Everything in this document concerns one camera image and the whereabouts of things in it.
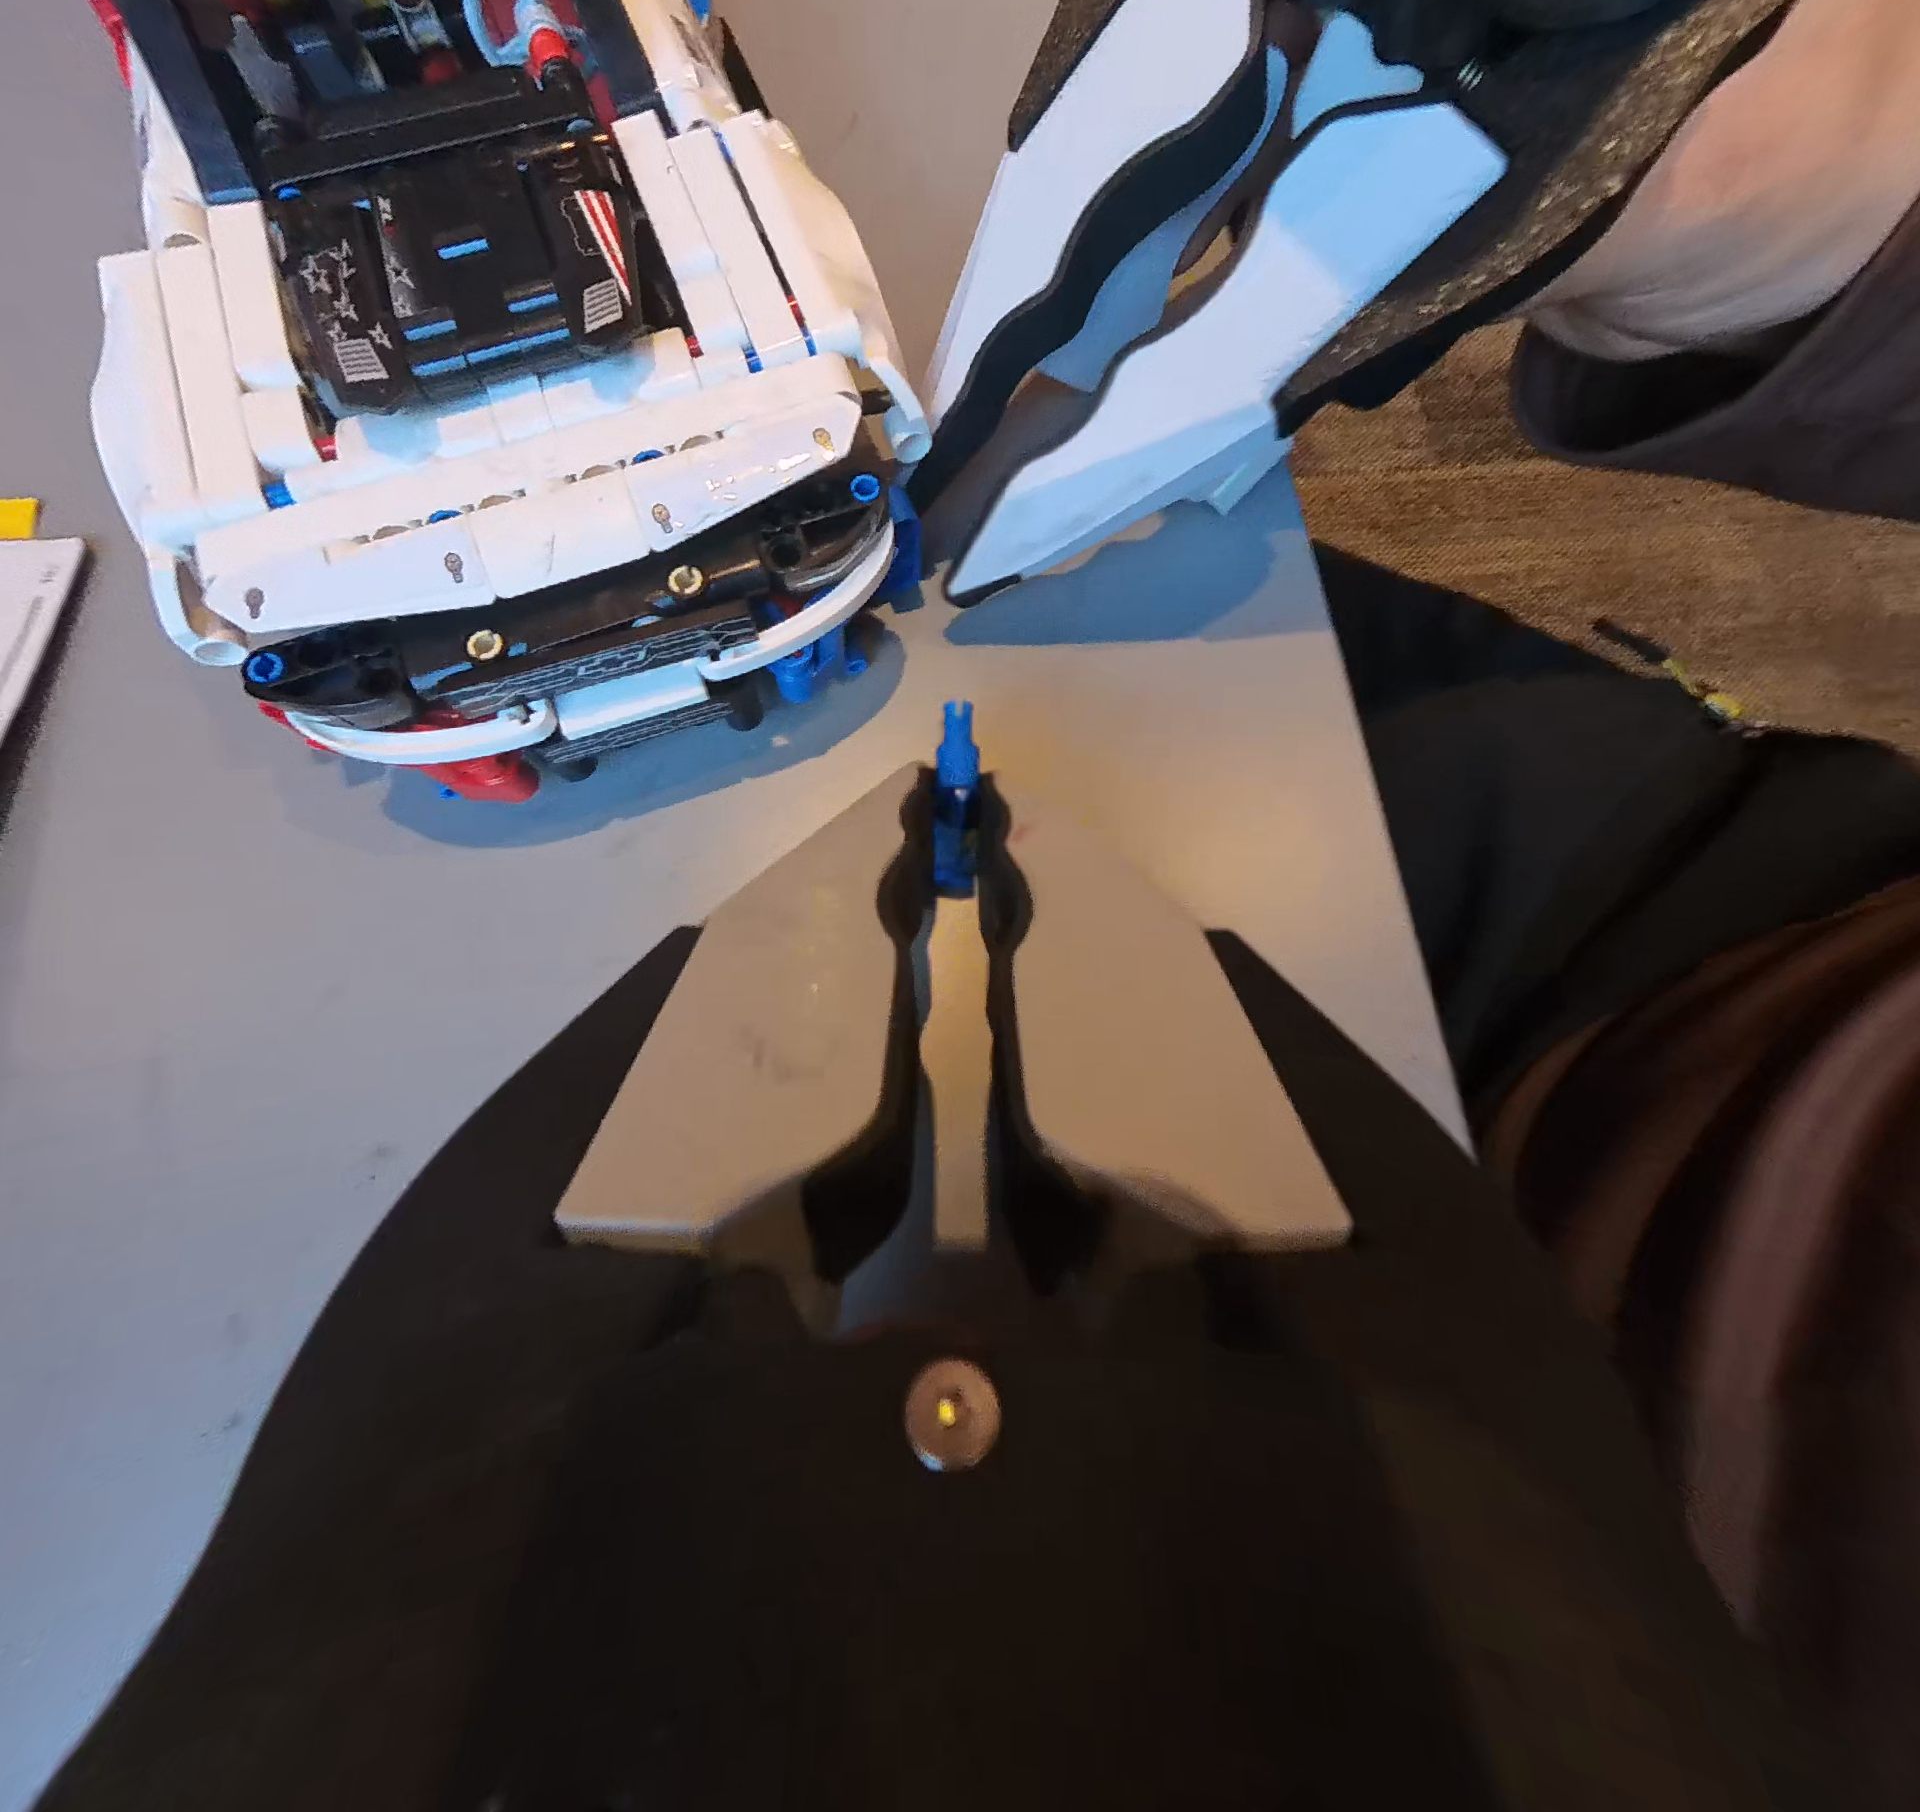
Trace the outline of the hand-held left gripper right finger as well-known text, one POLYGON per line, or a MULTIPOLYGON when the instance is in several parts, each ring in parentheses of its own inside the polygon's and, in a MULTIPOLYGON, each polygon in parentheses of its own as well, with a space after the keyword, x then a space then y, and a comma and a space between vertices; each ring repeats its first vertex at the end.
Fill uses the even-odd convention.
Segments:
POLYGON ((1345 1248, 1354 1220, 1201 925, 1002 779, 977 795, 1000 1202, 1038 1287, 1345 1248))

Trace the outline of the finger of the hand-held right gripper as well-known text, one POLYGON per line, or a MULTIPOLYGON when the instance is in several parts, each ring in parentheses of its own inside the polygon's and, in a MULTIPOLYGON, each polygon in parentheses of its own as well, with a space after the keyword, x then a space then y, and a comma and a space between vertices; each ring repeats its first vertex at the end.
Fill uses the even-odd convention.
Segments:
POLYGON ((1286 464, 1275 403, 1384 282, 1505 174, 1456 104, 1417 96, 1345 13, 1280 46, 1280 120, 1201 221, 1162 320, 1092 393, 1032 372, 938 497, 947 603, 977 606, 1165 512, 1228 518, 1286 464))
POLYGON ((1058 0, 931 364, 932 507, 1041 372, 1092 393, 1280 120, 1266 0, 1058 0))

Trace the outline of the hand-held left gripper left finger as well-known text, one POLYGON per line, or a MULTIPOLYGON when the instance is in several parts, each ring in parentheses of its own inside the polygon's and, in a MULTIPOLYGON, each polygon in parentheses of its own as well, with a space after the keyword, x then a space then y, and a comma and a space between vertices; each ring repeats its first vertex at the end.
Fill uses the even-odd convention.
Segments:
POLYGON ((888 771, 707 916, 555 1226, 841 1287, 901 1226, 931 774, 888 771))

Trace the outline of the long blue toy pin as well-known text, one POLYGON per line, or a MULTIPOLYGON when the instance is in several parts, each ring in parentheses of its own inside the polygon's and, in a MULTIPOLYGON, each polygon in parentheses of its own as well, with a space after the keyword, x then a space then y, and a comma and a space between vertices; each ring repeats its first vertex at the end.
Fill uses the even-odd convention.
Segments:
POLYGON ((980 753, 973 701, 947 701, 932 759, 931 846, 938 898, 973 898, 977 881, 980 753))

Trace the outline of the white brick model car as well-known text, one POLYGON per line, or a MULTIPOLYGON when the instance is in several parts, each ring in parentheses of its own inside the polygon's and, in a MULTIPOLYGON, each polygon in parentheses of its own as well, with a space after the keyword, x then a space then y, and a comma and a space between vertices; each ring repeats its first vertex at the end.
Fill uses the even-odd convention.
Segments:
POLYGON ((180 653, 528 803, 865 671, 931 431, 709 0, 90 0, 142 244, 90 412, 180 653))

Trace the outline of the grey desk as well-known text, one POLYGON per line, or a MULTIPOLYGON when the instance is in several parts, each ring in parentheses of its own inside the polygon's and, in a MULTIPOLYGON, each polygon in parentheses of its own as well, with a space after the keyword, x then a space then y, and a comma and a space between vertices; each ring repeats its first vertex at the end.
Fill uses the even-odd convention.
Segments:
POLYGON ((157 633, 101 478, 141 238, 83 0, 4 0, 4 493, 87 536, 4 832, 4 1805, 145 1649, 326 1297, 478 1105, 672 926, 973 701, 983 765, 1234 929, 1468 1126, 1289 472, 1147 518, 748 737, 524 807, 341 768, 157 633))

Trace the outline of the open instruction booklet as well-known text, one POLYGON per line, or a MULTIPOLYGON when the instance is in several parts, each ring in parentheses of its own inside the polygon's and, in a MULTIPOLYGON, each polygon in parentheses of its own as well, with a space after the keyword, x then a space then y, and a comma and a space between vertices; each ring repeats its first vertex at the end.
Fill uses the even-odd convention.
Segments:
POLYGON ((83 536, 45 536, 37 497, 4 497, 4 747, 23 728, 23 712, 63 616, 72 610, 93 548, 83 536))

